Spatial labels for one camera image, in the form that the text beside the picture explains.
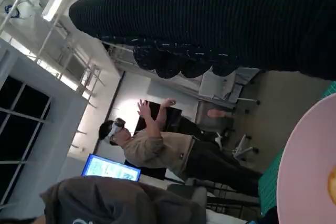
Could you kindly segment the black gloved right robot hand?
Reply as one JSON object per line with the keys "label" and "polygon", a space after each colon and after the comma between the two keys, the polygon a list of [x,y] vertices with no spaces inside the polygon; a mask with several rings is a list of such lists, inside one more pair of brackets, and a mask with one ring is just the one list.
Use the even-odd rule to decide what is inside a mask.
{"label": "black gloved right robot hand", "polygon": [[335,80],[335,0],[78,0],[69,17],[163,79],[245,67]]}

